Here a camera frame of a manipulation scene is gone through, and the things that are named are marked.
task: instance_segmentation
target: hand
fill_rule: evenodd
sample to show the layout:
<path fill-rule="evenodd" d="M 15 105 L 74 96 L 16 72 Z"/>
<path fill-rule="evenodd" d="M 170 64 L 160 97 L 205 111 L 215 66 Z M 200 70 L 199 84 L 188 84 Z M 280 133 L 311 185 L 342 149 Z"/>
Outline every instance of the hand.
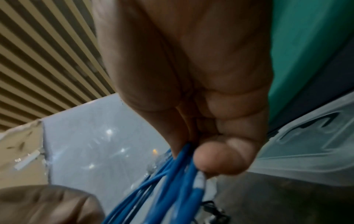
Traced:
<path fill-rule="evenodd" d="M 246 170 L 264 143 L 270 0 L 96 0 L 103 61 L 122 100 L 196 166 Z"/>
<path fill-rule="evenodd" d="M 86 192 L 40 185 L 0 190 L 0 223 L 100 224 L 104 213 Z"/>

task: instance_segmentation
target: cable bundle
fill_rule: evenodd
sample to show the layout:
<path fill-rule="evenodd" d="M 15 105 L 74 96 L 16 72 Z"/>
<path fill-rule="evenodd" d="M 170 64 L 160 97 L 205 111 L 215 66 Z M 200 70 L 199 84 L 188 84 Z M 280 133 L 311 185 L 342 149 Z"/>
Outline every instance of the cable bundle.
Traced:
<path fill-rule="evenodd" d="M 206 182 L 205 175 L 197 170 L 192 157 L 192 145 L 188 143 L 176 160 L 169 158 L 154 176 L 147 176 L 137 189 L 113 209 L 102 224 L 129 224 L 165 175 L 166 180 L 143 224 L 160 224 L 173 204 L 170 224 L 190 224 L 199 210 Z"/>

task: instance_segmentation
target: torn cardboard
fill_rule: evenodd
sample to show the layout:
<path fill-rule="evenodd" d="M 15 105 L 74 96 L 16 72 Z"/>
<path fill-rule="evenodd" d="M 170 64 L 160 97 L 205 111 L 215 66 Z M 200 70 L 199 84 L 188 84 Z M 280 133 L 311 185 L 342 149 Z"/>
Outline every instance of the torn cardboard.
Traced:
<path fill-rule="evenodd" d="M 37 120 L 10 129 L 0 138 L 0 189 L 48 184 L 43 126 Z"/>

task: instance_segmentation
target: dark floor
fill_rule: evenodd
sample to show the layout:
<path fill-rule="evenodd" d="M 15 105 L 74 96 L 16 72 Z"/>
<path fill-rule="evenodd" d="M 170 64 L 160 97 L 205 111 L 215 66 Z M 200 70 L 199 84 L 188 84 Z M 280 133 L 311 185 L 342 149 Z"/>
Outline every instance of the dark floor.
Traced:
<path fill-rule="evenodd" d="M 215 203 L 231 216 L 230 224 L 354 223 L 354 186 L 331 187 L 246 172 L 219 177 L 218 192 Z"/>

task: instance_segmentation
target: green panel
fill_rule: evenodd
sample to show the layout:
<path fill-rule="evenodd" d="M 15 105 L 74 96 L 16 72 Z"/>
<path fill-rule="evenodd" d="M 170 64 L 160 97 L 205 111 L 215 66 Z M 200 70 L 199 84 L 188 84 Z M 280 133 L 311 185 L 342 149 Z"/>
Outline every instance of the green panel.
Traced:
<path fill-rule="evenodd" d="M 274 0 L 271 120 L 353 31 L 354 0 Z"/>

